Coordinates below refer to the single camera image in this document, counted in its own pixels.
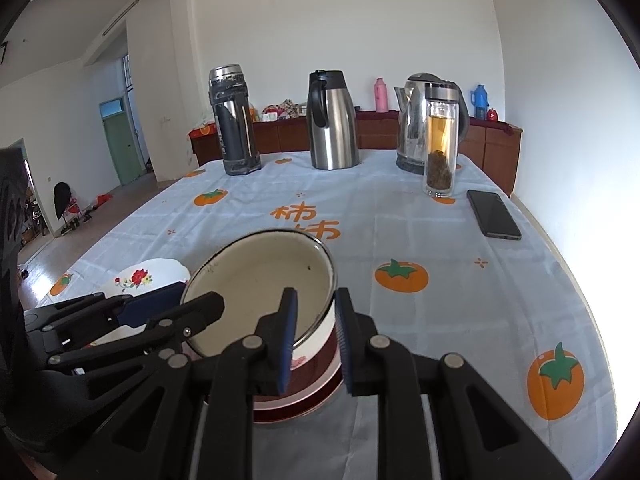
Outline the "pink thermos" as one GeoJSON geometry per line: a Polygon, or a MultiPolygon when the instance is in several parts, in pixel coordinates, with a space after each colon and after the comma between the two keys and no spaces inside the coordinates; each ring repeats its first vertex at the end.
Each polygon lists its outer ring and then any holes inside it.
{"type": "Polygon", "coordinates": [[[387,86],[382,77],[378,77],[374,84],[374,104],[377,113],[385,114],[390,109],[387,86]]]}

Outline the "steel electric kettle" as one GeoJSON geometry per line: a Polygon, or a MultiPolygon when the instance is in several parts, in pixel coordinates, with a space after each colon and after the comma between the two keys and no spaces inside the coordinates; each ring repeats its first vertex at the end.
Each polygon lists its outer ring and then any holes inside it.
{"type": "Polygon", "coordinates": [[[423,174],[426,122],[425,87],[434,84],[454,92],[454,100],[459,104],[458,143],[466,138],[470,126],[470,116],[460,87],[453,81],[443,80],[431,73],[411,75],[402,87],[395,87],[399,106],[399,132],[396,165],[412,174],[423,174]]]}

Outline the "small red pot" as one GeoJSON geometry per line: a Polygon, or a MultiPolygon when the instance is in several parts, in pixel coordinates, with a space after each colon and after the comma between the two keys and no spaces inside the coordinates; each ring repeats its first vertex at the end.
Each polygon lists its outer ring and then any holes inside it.
{"type": "Polygon", "coordinates": [[[487,119],[488,119],[490,122],[496,122],[496,121],[498,120],[498,113],[497,113],[497,111],[496,111],[496,110],[494,110],[493,108],[490,108],[490,109],[487,111],[487,119]]]}

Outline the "black smartphone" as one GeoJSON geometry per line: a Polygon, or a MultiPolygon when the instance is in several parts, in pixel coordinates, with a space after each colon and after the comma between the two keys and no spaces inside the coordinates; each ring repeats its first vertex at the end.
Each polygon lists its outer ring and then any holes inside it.
{"type": "Polygon", "coordinates": [[[522,233],[508,208],[497,193],[477,190],[466,192],[476,221],[486,237],[499,240],[520,240],[522,233]]]}

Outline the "glass tea bottle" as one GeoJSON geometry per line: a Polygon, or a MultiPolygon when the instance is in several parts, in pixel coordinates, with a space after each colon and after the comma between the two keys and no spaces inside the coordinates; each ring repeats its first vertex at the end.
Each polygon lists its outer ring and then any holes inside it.
{"type": "Polygon", "coordinates": [[[448,81],[425,84],[424,188],[428,195],[450,197],[454,189],[459,133],[459,92],[448,81]]]}

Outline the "dark wood sideboard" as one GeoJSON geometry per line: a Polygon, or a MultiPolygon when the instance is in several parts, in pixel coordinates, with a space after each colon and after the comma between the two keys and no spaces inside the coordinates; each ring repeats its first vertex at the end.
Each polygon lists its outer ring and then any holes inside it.
{"type": "MultiPolygon", "coordinates": [[[[356,114],[358,148],[393,150],[397,148],[399,113],[363,112],[356,114]]],[[[303,117],[256,122],[254,133],[258,152],[262,154],[307,151],[309,139],[303,117]]],[[[473,118],[459,152],[471,159],[506,194],[514,190],[522,129],[507,122],[488,122],[473,118]]],[[[200,165],[221,159],[216,126],[210,122],[189,133],[191,145],[200,165]]]]}

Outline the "red flower white plate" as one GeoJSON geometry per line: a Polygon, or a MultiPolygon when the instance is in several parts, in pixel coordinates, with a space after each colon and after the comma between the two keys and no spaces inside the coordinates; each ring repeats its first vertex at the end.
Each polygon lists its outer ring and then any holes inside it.
{"type": "Polygon", "coordinates": [[[122,312],[110,321],[111,330],[93,347],[140,334],[146,321],[178,304],[191,274],[178,260],[155,258],[119,271],[101,287],[107,298],[131,295],[122,312]]]}

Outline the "green door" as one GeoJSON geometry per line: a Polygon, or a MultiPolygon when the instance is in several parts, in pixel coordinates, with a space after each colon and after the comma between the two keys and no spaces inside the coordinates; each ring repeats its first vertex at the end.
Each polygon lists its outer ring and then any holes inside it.
{"type": "Polygon", "coordinates": [[[100,104],[100,114],[108,149],[121,185],[140,178],[143,167],[122,98],[100,104]]]}

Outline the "white enamel bowl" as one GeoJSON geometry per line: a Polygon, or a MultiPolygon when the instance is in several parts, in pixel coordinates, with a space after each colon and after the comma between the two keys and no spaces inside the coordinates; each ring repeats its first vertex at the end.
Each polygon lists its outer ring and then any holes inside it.
{"type": "Polygon", "coordinates": [[[183,302],[206,292],[224,298],[222,317],[191,337],[190,347],[203,358],[216,356],[253,333],[260,318],[278,310],[285,287],[298,295],[294,351],[333,307],[337,274],[326,246],[302,231],[273,229],[222,248],[192,276],[182,296],[183,302]]]}

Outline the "stainless steel bowl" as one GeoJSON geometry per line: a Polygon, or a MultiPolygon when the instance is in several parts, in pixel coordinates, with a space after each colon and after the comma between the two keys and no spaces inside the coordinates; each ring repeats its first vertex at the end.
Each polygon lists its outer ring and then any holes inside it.
{"type": "Polygon", "coordinates": [[[278,422],[286,422],[317,411],[337,392],[342,382],[341,365],[331,365],[326,371],[326,377],[319,378],[311,386],[311,393],[302,400],[282,406],[282,408],[273,408],[272,410],[254,408],[254,423],[257,425],[277,424],[278,422]]]}

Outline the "black large thermos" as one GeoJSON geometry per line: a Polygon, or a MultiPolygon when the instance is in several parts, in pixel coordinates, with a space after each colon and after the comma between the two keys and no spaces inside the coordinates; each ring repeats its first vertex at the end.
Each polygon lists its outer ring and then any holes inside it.
{"type": "Polygon", "coordinates": [[[208,76],[208,95],[226,174],[244,176],[261,170],[241,66],[229,64],[213,68],[208,76]]]}

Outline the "pink plastic bowl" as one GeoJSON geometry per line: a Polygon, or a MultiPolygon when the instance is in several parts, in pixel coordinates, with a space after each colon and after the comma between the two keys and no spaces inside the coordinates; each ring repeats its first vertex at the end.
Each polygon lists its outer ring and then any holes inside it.
{"type": "Polygon", "coordinates": [[[282,396],[256,396],[257,411],[275,411],[306,401],[327,387],[334,379],[338,382],[341,369],[340,352],[337,349],[334,307],[318,327],[308,334],[293,351],[291,377],[282,396]]]}

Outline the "black chair with clothes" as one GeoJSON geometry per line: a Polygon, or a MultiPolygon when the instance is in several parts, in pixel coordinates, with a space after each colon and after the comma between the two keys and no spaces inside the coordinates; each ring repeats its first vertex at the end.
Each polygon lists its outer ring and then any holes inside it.
{"type": "Polygon", "coordinates": [[[82,210],[72,189],[66,182],[58,182],[53,188],[53,203],[55,215],[58,220],[63,221],[60,235],[75,231],[81,223],[92,219],[91,212],[82,210]]]}

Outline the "blue thermos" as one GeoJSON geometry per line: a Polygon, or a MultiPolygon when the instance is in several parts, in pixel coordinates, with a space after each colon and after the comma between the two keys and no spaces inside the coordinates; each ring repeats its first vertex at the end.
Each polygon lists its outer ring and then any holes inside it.
{"type": "Polygon", "coordinates": [[[471,91],[471,103],[472,107],[474,107],[474,117],[479,120],[486,120],[489,104],[484,84],[478,84],[471,91]]]}

